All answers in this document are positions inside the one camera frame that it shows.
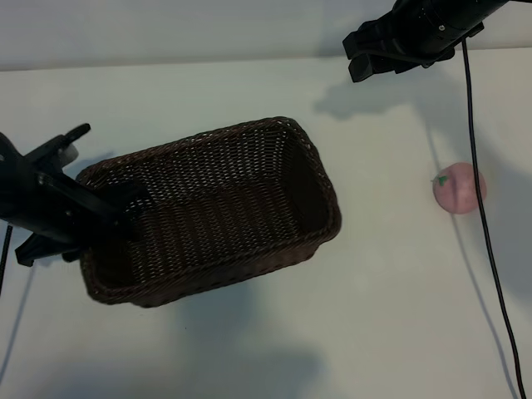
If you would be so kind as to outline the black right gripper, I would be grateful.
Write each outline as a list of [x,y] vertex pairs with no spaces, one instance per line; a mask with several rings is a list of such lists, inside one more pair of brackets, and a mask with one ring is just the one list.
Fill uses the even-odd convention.
[[342,41],[352,82],[376,74],[401,74],[454,56],[464,37],[484,29],[483,21],[505,1],[397,1],[392,10],[364,22]]

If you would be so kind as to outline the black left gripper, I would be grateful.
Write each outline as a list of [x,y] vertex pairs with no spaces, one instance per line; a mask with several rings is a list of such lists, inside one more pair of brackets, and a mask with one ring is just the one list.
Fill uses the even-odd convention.
[[16,250],[22,265],[58,254],[75,262],[96,244],[136,238],[126,209],[147,197],[144,187],[126,181],[96,190],[64,174],[81,136],[58,135],[26,155],[1,137],[1,218],[32,233]]

